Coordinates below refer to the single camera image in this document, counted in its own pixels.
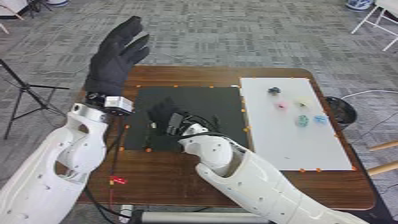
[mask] finger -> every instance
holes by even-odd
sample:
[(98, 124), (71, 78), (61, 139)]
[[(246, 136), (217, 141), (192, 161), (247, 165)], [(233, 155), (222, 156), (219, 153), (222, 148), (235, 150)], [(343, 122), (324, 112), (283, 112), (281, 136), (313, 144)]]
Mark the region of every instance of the finger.
[(119, 46), (123, 47), (130, 43), (141, 31), (142, 31), (141, 17), (132, 16), (126, 22), (121, 23), (121, 25), (110, 31), (109, 36), (100, 45), (100, 48), (105, 47), (109, 42), (118, 42)]
[(135, 65), (150, 55), (150, 47), (144, 47), (137, 52), (135, 55), (128, 58), (128, 64)]
[(119, 55), (119, 45), (110, 43), (105, 48), (98, 51), (91, 59), (91, 65), (102, 66), (109, 63), (109, 60)]
[(121, 57), (128, 61), (128, 59), (134, 57), (137, 51), (144, 48), (150, 40), (150, 34), (141, 37), (134, 43), (128, 45), (126, 49), (123, 50)]

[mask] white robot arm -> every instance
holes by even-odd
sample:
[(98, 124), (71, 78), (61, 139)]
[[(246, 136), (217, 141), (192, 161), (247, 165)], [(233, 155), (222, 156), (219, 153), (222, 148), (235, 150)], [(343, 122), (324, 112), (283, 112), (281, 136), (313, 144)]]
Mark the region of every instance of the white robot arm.
[[(0, 191), (0, 223), (61, 223), (86, 184), (91, 171), (105, 158), (105, 113), (75, 104), (68, 123), (47, 137)], [(66, 166), (55, 172), (55, 163)]]
[[(183, 135), (206, 133), (194, 124)], [(242, 208), (278, 224), (366, 224), (350, 213), (329, 209), (301, 192), (283, 173), (246, 147), (221, 136), (180, 140), (185, 152), (201, 158), (199, 176)]]

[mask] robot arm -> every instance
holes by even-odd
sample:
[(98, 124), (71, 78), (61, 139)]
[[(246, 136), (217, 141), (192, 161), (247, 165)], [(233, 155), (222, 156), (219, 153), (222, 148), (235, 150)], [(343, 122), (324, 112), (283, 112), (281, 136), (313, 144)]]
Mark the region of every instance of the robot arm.
[[(86, 104), (75, 104), (68, 123), (48, 135), (0, 191), (2, 224), (57, 224), (71, 211), (105, 158), (105, 112), (132, 112), (132, 102), (119, 96), (132, 67), (150, 54), (150, 36), (134, 40), (141, 31), (141, 18), (134, 16), (103, 40), (91, 59)], [(63, 174), (55, 172), (57, 162), (68, 169)]]
[(183, 136), (199, 135), (182, 139), (180, 144), (201, 158), (199, 176), (242, 208), (278, 224), (366, 224), (308, 197), (256, 153), (228, 137), (206, 132), (194, 124)]
[[(91, 171), (105, 157), (105, 113), (75, 104), (68, 123), (47, 137), (0, 191), (0, 223), (61, 223), (75, 205)], [(57, 161), (68, 168), (55, 172)]]

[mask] white paper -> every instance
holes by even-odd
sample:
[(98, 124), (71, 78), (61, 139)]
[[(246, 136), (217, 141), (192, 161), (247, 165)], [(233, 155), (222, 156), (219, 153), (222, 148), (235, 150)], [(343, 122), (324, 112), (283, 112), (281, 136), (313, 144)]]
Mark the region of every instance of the white paper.
[[(242, 78), (247, 118), (254, 151), (279, 170), (352, 170), (345, 149), (336, 138), (331, 122), (315, 122), (325, 115), (309, 79)], [(274, 96), (269, 89), (278, 87)], [(306, 115), (306, 127), (297, 125)]]

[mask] blue object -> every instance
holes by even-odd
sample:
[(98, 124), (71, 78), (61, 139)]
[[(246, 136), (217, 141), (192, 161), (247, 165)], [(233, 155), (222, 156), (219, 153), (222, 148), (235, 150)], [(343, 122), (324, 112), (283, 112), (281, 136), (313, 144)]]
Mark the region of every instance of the blue object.
[(299, 127), (308, 127), (308, 122), (309, 122), (308, 116), (301, 115), (299, 119), (297, 119), (297, 126)]
[(68, 3), (70, 3), (70, 0), (48, 0), (47, 1), (47, 4), (54, 7), (63, 7), (68, 5)]
[(327, 124), (327, 122), (329, 122), (327, 116), (317, 115), (315, 116), (315, 123)]
[(365, 11), (370, 8), (373, 2), (373, 0), (349, 0), (345, 6), (356, 11)]

